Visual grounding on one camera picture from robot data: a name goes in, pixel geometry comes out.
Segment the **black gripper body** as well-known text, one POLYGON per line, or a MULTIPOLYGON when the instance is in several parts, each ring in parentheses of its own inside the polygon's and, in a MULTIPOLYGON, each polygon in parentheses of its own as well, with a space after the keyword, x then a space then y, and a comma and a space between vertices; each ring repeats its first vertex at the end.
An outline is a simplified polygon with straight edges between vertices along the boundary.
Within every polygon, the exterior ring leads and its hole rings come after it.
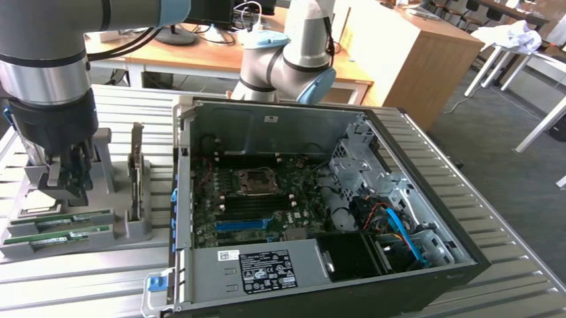
POLYGON ((60 105, 27 104, 9 100, 9 110, 19 131, 49 155, 60 155, 92 138, 99 129, 93 91, 76 101, 60 105))

